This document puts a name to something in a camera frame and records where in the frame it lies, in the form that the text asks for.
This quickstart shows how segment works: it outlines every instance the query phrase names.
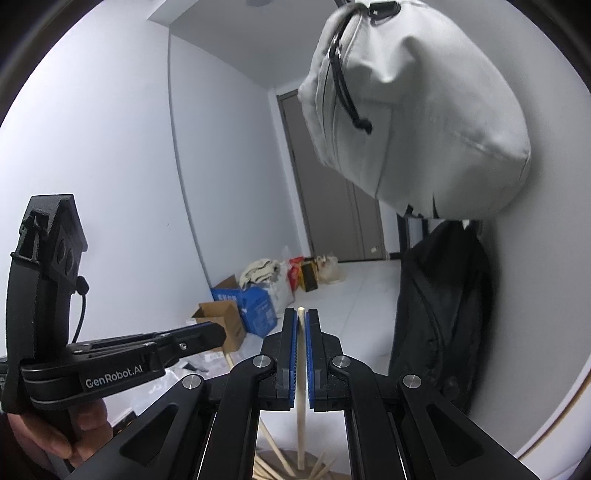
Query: door frame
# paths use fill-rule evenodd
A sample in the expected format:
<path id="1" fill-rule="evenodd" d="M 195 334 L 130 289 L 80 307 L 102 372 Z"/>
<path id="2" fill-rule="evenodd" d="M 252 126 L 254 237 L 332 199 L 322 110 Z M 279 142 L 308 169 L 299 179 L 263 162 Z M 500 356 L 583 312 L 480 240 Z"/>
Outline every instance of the door frame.
<path id="1" fill-rule="evenodd" d="M 304 219 L 304 227 L 306 229 L 306 237 L 307 237 L 307 242 L 308 242 L 308 247 L 310 248 L 310 252 L 312 255 L 314 255 L 314 244 L 312 242 L 312 235 L 310 232 L 310 225 L 308 222 L 308 213 L 306 212 L 306 204 L 304 203 L 304 198 L 303 198 L 303 194 L 302 194 L 302 190 L 301 190 L 301 184 L 300 184 L 300 178 L 297 174 L 297 169 L 296 169 L 296 159 L 295 159 L 295 155 L 294 155 L 294 150 L 293 150 L 293 146 L 291 144 L 291 137 L 288 133 L 288 129 L 287 129 L 287 119 L 285 117 L 285 112 L 283 110 L 283 100 L 286 100 L 288 98 L 291 98 L 293 96 L 297 96 L 297 92 L 298 90 L 291 90 L 287 93 L 283 93 L 281 95 L 277 95 L 277 105 L 279 106 L 279 112 L 281 114 L 281 123 L 283 125 L 283 133 L 285 135 L 285 140 L 287 142 L 287 147 L 289 149 L 289 153 L 290 153 L 290 163 L 291 163 L 291 174 L 294 177 L 295 180 L 295 186 L 297 189 L 297 194 L 298 194 L 298 201 L 300 203 L 300 209 L 301 209 L 301 213 L 302 213 L 302 217 Z M 375 261 L 375 260 L 388 260 L 389 259 L 389 253 L 386 252 L 386 246 L 384 243 L 384 226 L 382 225 L 382 216 L 381 216 L 381 212 L 380 212 L 380 207 L 379 207 L 379 202 L 377 199 L 375 199 L 376 201 L 376 205 L 377 205 L 377 217 L 378 217 L 378 225 L 379 225 L 379 244 L 380 247 L 382 249 L 382 258 L 380 259 L 369 259 L 369 260 L 360 260 L 360 261 Z M 359 216 L 359 209 L 357 206 L 357 200 L 355 199 L 355 209 L 356 209 L 356 213 L 357 216 Z"/>
<path id="2" fill-rule="evenodd" d="M 295 180 L 295 187 L 297 189 L 297 197 L 298 197 L 298 201 L 300 203 L 300 210 L 301 210 L 301 215 L 304 219 L 304 227 L 306 229 L 306 241 L 308 242 L 308 248 L 310 249 L 310 254 L 313 255 L 314 254 L 314 245 L 312 244 L 312 235 L 310 233 L 310 225 L 308 225 L 308 212 L 306 212 L 306 206 L 304 204 L 304 200 L 303 200 L 303 195 L 301 192 L 301 185 L 300 185 L 300 178 L 297 174 L 297 170 L 296 170 L 296 160 L 295 160 L 295 155 L 294 155 L 294 149 L 293 146 L 291 145 L 291 137 L 289 136 L 288 132 L 287 132 L 287 119 L 285 118 L 285 111 L 283 110 L 283 104 L 282 101 L 293 97 L 294 95 L 297 95 L 297 89 L 296 90 L 292 90 L 290 92 L 287 93 L 283 93 L 282 95 L 277 95 L 277 105 L 279 106 L 279 112 L 281 114 L 281 124 L 283 126 L 283 134 L 285 135 L 285 141 L 287 142 L 287 148 L 290 151 L 290 164 L 291 164 L 291 174 L 294 177 Z"/>

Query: red package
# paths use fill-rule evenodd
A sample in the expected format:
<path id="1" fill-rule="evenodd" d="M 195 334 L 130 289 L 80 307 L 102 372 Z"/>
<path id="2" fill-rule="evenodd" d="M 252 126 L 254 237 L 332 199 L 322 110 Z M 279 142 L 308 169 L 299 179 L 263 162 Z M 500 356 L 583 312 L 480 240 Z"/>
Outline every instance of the red package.
<path id="1" fill-rule="evenodd" d="M 300 283 L 300 263 L 304 261 L 304 257 L 295 257 L 290 259 L 291 268 L 287 272 L 287 278 L 290 281 L 291 291 L 296 291 Z"/>

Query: wire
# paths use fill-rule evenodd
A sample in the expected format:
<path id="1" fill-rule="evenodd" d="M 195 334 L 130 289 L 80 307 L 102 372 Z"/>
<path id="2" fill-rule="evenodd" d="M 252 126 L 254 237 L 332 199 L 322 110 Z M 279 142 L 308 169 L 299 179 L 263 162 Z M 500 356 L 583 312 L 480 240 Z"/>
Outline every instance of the wire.
<path id="1" fill-rule="evenodd" d="M 74 338 L 72 339 L 72 343 L 76 343 L 78 341 L 78 336 L 80 335 L 80 330 L 82 329 L 82 322 L 84 322 L 84 314 L 86 313 L 86 295 L 82 295 L 82 310 L 80 311 L 80 320 L 78 320 L 78 327 L 76 327 L 76 333 L 74 334 Z"/>

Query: blue box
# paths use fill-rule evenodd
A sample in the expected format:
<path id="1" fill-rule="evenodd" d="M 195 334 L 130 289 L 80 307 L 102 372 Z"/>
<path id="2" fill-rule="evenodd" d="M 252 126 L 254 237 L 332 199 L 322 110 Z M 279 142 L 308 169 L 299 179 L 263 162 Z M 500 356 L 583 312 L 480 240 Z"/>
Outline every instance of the blue box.
<path id="1" fill-rule="evenodd" d="M 210 289 L 214 300 L 234 300 L 248 333 L 264 337 L 277 326 L 269 294 L 258 287 L 241 290 L 233 275 Z"/>

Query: ceiling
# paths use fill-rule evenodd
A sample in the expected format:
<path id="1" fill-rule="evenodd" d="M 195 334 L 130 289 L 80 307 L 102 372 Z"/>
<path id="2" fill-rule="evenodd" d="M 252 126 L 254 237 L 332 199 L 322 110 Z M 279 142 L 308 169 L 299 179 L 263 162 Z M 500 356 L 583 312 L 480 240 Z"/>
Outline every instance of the ceiling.
<path id="1" fill-rule="evenodd" d="M 304 77 L 334 0 L 199 0 L 171 32 L 229 63 L 263 87 Z"/>

